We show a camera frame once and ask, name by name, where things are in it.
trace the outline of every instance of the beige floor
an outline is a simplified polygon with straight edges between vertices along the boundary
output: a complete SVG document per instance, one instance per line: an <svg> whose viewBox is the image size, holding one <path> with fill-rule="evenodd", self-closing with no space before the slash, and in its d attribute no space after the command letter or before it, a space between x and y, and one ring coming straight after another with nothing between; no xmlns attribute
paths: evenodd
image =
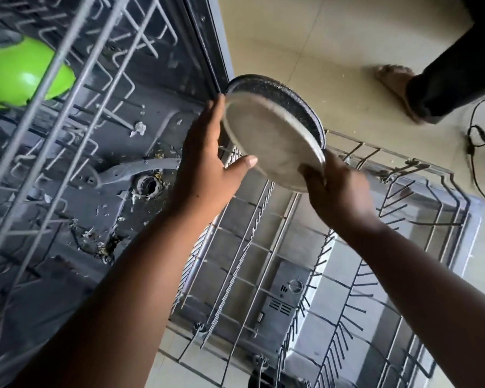
<svg viewBox="0 0 485 388"><path fill-rule="evenodd" d="M459 0L219 3L236 75L280 80L309 103L326 129L452 169L462 188L476 193L462 145L472 108L456 110L438 126L417 126L370 74L377 64L422 71L471 26ZM485 129L485 104L475 121ZM485 148L478 150L476 166L485 191ZM465 278L485 292L485 213ZM178 338L170 334L168 340ZM157 359L155 367L168 382L172 366L163 364ZM430 386L451 384L438 370Z"/></svg>

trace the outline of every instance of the bright green plastic bowl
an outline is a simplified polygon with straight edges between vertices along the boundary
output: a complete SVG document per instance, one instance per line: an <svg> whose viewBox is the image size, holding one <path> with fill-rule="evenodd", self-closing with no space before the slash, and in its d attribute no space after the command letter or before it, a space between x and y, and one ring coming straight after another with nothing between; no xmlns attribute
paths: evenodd
<svg viewBox="0 0 485 388"><path fill-rule="evenodd" d="M37 39L0 30L0 109L9 103L25 106L32 98L54 51ZM69 90L75 82L72 69L63 64L45 99Z"/></svg>

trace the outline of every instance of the open dishwasher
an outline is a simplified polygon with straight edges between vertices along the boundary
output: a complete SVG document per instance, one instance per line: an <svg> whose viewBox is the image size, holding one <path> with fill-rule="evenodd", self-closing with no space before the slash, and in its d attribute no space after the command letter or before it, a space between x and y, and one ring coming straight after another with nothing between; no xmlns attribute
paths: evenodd
<svg viewBox="0 0 485 388"><path fill-rule="evenodd" d="M55 56L27 106L0 109L0 386L58 330L161 210L181 144L234 77L217 0L0 0L0 30ZM77 79L44 100L58 68ZM367 172L378 215L462 275L479 200L452 172L328 131ZM220 156L239 156L223 137ZM198 239L164 355L227 386L422 386L435 363L373 273L305 195L250 171ZM225 365L188 362L192 348Z"/></svg>

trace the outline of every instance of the person's right arm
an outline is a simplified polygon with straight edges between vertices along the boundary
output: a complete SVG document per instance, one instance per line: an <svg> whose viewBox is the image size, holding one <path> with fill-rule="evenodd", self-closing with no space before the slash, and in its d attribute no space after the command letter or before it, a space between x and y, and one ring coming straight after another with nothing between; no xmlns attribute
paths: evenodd
<svg viewBox="0 0 485 388"><path fill-rule="evenodd" d="M379 220L366 176L326 154L300 169L320 218L372 269L456 387L485 387L485 294Z"/></svg>

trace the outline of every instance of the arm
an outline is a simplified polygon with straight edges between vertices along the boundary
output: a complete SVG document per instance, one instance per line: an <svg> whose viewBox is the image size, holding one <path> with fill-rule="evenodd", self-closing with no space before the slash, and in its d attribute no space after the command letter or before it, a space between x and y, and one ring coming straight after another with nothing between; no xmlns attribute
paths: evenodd
<svg viewBox="0 0 485 388"><path fill-rule="evenodd" d="M217 157L224 97L192 125L165 210L130 243L82 307L13 386L143 387L181 271L201 231L229 202L255 157Z"/></svg>
<svg viewBox="0 0 485 388"><path fill-rule="evenodd" d="M311 205L369 265L456 387L485 387L485 294L376 216L366 176L326 153L302 168Z"/></svg>

